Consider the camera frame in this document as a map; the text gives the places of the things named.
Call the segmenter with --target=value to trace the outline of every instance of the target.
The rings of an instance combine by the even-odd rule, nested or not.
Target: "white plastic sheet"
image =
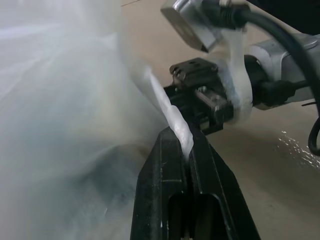
[[[120,19],[116,0],[0,0],[1,240],[129,239],[166,118],[190,151],[149,69],[132,78]]]

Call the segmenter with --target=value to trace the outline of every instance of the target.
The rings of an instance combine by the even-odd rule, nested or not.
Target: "electric cord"
[[[288,51],[306,80],[298,82],[296,88],[300,89],[310,86],[316,102],[318,115],[320,116],[320,79],[314,62],[304,47],[283,27],[260,13],[251,12],[249,9],[243,8],[236,8],[232,13],[233,22],[251,23],[260,27],[274,37]],[[320,148],[317,147],[319,131],[320,117],[314,123],[308,138],[308,147],[311,153],[316,156],[320,156]]]

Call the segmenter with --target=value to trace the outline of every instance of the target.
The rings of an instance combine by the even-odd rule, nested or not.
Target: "black cable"
[[[307,85],[310,86],[316,101],[318,115],[320,116],[320,79],[318,77],[314,62],[309,54],[305,51],[304,47],[283,27],[260,13],[251,12],[247,9],[236,9],[233,12],[232,20],[233,22],[245,21],[262,28],[272,37],[274,37],[288,51],[307,81],[297,83],[297,89],[306,87]],[[310,151],[317,156],[320,156],[320,148],[317,148],[317,137],[319,131],[320,118],[316,120],[308,139]]]

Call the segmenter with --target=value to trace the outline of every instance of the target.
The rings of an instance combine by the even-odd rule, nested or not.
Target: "beige floor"
[[[163,0],[122,0],[130,41],[162,84],[169,67],[202,53],[179,38],[160,13]],[[268,37],[249,27],[246,43]],[[308,153],[313,107],[254,109],[249,121],[225,126],[210,142],[236,175],[263,240],[320,239],[320,159]]]

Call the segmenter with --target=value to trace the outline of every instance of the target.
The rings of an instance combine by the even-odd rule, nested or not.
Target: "floor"
[[[172,64],[199,57],[160,13],[163,0],[122,0],[129,39],[161,83]],[[248,27],[246,44],[267,39]],[[250,120],[208,137],[234,172],[263,240],[316,240],[320,236],[320,159],[307,139],[316,110],[292,103],[254,109]]]

